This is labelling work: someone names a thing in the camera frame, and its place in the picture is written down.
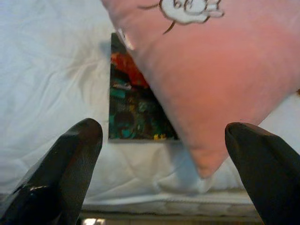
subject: pillow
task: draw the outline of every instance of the pillow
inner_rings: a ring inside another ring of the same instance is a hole
[[[102,0],[201,177],[300,87],[299,0]]]

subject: embroidered design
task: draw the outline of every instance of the embroidered design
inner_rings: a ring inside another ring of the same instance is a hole
[[[221,0],[160,0],[158,4],[140,6],[140,9],[150,10],[159,7],[163,15],[172,20],[171,26],[164,32],[168,33],[176,23],[204,23],[210,17],[219,18],[224,12],[219,9]]]

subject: bed sheet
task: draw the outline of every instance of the bed sheet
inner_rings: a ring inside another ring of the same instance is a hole
[[[107,141],[114,29],[100,1],[0,4],[0,193],[11,192],[62,133],[91,117],[102,125],[105,142],[86,206],[144,203],[138,208],[146,211],[150,202],[251,204],[245,191],[223,191],[243,189],[230,159],[202,180],[180,143]],[[299,115],[295,94],[261,126],[299,152]]]

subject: colorful painting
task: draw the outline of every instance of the colorful painting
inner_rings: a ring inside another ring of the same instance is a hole
[[[112,34],[109,139],[178,140],[142,73]]]

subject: bed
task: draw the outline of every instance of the bed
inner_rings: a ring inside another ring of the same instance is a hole
[[[257,219],[227,159],[197,175],[181,143],[108,142],[110,37],[98,0],[4,0],[0,7],[0,194],[73,124],[90,117],[104,130],[83,210]],[[287,98],[261,127],[300,152],[300,97]]]

